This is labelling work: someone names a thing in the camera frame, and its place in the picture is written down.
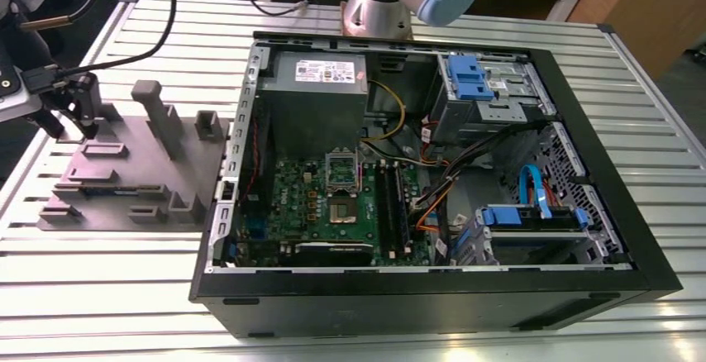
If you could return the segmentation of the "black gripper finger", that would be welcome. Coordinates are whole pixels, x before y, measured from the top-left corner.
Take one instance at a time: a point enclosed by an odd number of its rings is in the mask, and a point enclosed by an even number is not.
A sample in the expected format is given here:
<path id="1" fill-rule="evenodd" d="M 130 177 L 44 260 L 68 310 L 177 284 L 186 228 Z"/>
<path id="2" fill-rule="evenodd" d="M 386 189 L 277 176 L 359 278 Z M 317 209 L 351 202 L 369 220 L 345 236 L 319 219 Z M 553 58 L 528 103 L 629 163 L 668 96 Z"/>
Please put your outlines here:
<path id="1" fill-rule="evenodd" d="M 24 119 L 42 128 L 46 133 L 55 139 L 60 139 L 64 133 L 64 126 L 59 118 L 47 108 L 42 108 L 24 116 Z"/>
<path id="2" fill-rule="evenodd" d="M 95 118 L 102 106 L 98 76 L 90 72 L 70 76 L 47 93 L 47 100 L 51 108 L 68 118 L 83 136 L 94 139 L 99 132 Z"/>

